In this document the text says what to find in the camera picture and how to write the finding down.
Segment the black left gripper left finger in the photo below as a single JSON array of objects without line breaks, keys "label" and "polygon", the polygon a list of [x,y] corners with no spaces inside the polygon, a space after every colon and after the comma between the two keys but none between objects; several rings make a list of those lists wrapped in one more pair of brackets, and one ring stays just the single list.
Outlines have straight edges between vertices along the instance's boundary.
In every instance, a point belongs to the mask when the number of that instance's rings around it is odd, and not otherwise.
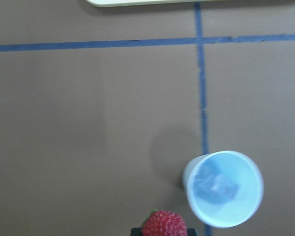
[{"label": "black left gripper left finger", "polygon": [[142,236],[142,228],[132,228],[130,231],[130,236]]}]

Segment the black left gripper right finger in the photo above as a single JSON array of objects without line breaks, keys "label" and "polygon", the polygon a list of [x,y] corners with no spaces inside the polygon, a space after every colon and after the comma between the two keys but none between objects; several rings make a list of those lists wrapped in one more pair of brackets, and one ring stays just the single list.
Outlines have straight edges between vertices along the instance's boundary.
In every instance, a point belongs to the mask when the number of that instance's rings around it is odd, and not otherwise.
[{"label": "black left gripper right finger", "polygon": [[187,228],[187,235],[188,236],[197,236],[197,230],[194,228]]}]

